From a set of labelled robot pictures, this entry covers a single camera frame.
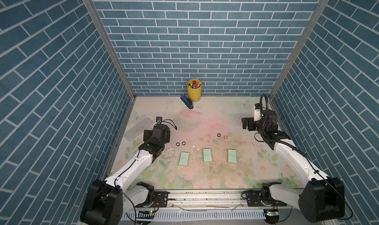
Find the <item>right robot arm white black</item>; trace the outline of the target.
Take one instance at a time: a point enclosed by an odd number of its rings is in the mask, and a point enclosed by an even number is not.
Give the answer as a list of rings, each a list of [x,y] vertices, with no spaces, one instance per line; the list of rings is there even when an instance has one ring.
[[[281,156],[295,172],[301,188],[292,189],[280,182],[264,183],[260,193],[249,190],[242,197],[252,202],[259,197],[264,206],[284,203],[301,211],[311,223],[339,219],[350,220],[345,216],[351,207],[344,197],[344,184],[337,177],[330,177],[319,169],[297,146],[291,137],[279,129],[278,116],[268,105],[266,94],[260,96],[255,104],[254,116],[242,118],[242,128],[255,131],[261,136],[260,142],[266,143],[277,155]]]

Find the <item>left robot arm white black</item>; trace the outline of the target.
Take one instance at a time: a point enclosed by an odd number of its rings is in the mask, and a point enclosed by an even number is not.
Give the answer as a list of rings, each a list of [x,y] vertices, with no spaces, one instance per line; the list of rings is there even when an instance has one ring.
[[[129,186],[153,164],[169,141],[169,125],[158,122],[153,129],[145,130],[136,155],[113,175],[89,186],[80,221],[87,225],[117,225],[137,205],[150,205],[154,200],[152,185],[140,182],[131,190]]]

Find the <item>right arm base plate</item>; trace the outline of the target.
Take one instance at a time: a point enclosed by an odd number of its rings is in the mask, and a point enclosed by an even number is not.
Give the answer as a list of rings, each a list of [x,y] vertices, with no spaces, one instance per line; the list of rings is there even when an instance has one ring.
[[[258,190],[246,190],[241,193],[242,199],[246,200],[248,207],[286,207],[287,204],[274,200],[273,202],[263,202],[261,192]]]

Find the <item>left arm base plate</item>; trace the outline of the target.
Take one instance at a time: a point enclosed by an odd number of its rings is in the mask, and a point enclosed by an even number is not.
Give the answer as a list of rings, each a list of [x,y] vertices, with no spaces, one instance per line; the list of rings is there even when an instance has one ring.
[[[155,191],[154,195],[148,195],[147,202],[141,205],[140,207],[154,209],[157,209],[158,207],[166,208],[168,205],[168,196],[168,191]]]

